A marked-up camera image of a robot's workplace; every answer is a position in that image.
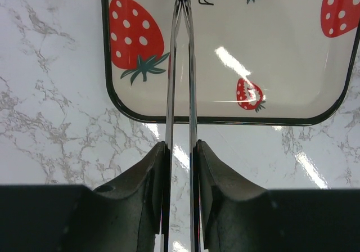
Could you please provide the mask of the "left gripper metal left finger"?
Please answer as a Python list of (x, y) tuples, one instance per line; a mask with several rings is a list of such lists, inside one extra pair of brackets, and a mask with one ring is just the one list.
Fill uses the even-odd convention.
[(182, 0), (175, 0), (170, 32), (170, 54), (168, 65), (168, 90), (166, 97), (165, 150), (163, 160), (163, 197), (161, 210), (161, 250), (169, 250), (170, 192), (172, 181), (172, 150), (174, 128), (174, 105), (176, 88), (177, 35), (182, 12)]

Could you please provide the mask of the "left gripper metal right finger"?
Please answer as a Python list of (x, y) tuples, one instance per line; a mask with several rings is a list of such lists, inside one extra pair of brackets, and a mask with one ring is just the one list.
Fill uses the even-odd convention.
[(190, 230), (191, 251), (200, 251), (200, 207), (197, 147), (196, 58), (194, 21), (191, 0), (183, 0), (184, 19), (188, 33), (189, 132), (190, 132)]

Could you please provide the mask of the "strawberry pattern square plate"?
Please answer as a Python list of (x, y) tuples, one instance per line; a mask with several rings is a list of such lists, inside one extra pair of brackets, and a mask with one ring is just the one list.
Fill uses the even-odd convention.
[[(164, 123), (175, 0), (101, 0), (106, 88), (125, 116)], [(201, 124), (313, 125), (347, 93), (359, 0), (191, 0)], [(177, 35), (176, 123), (189, 119), (188, 33)]]

